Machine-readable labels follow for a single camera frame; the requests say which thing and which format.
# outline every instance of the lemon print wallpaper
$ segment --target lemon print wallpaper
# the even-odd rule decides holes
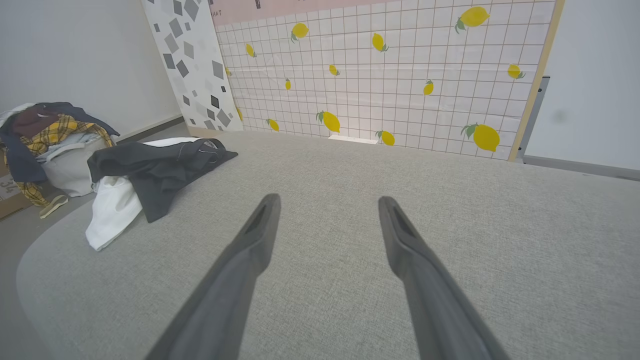
[[[556,5],[254,2],[210,5],[245,130],[496,160],[515,141]]]

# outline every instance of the geometric pattern panel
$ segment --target geometric pattern panel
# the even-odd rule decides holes
[[[243,129],[229,88],[208,4],[194,0],[142,1],[154,40],[164,58],[173,92],[189,126]],[[219,64],[220,69],[211,67]],[[216,116],[219,109],[224,109]]]

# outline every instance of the white bag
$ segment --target white bag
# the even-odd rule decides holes
[[[88,143],[73,143],[48,155],[42,168],[53,186],[71,197],[83,196],[93,191],[86,161],[93,152],[106,147],[102,137]]]

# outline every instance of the wooden frame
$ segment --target wooden frame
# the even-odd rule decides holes
[[[545,46],[542,48],[542,55],[540,56],[538,71],[536,72],[536,77],[533,79],[531,92],[529,92],[529,98],[527,99],[527,106],[525,106],[524,108],[524,114],[522,114],[520,127],[518,128],[516,139],[513,142],[513,146],[511,147],[511,153],[509,154],[508,161],[516,160],[518,148],[522,143],[522,136],[524,135],[524,130],[527,128],[527,123],[529,122],[531,111],[533,110],[533,103],[536,101],[538,89],[540,88],[540,83],[542,82],[542,77],[544,76],[545,68],[547,67],[547,61],[549,60],[549,54],[551,53],[551,48],[554,45],[556,31],[558,29],[558,25],[560,24],[560,16],[562,15],[562,9],[564,8],[564,1],[565,0],[556,0],[556,7],[554,8],[554,13],[551,17],[551,24],[549,25],[549,31],[547,33],[547,41],[545,42]]]

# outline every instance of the gray baseboard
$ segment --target gray baseboard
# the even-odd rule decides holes
[[[150,129],[144,130],[140,133],[137,133],[135,135],[129,136],[127,138],[124,139],[118,139],[116,140],[116,143],[120,144],[120,143],[127,143],[127,142],[138,142],[141,139],[144,139],[148,136],[151,136],[155,133],[159,133],[160,131],[164,130],[164,129],[168,129],[169,127],[172,126],[176,126],[178,124],[182,124],[184,123],[184,118],[182,116],[177,117],[173,120],[170,120],[168,122],[163,122],[160,125],[156,125],[154,127],[151,127]]]
[[[630,168],[608,167],[605,165],[580,163],[578,161],[559,160],[552,158],[541,158],[539,156],[528,155],[522,157],[522,162],[528,165],[536,165],[539,167],[559,168],[562,170],[583,172],[585,174],[640,181],[640,170],[633,170]]]

